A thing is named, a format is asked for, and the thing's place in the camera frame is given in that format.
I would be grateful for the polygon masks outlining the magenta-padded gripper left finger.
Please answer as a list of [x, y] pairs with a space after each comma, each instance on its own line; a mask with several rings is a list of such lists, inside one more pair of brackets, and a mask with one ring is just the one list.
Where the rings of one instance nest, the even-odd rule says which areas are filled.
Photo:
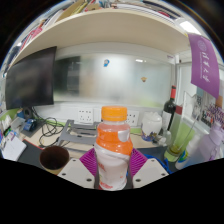
[[58, 176], [78, 186], [93, 189], [97, 174], [95, 150], [90, 149], [79, 159], [72, 158]]

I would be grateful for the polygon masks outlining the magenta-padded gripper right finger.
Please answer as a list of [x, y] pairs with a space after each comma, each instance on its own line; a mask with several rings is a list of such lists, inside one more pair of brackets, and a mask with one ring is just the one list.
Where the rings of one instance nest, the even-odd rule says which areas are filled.
[[137, 149], [132, 150], [129, 173], [134, 188], [140, 188], [169, 175], [156, 158], [147, 158]]

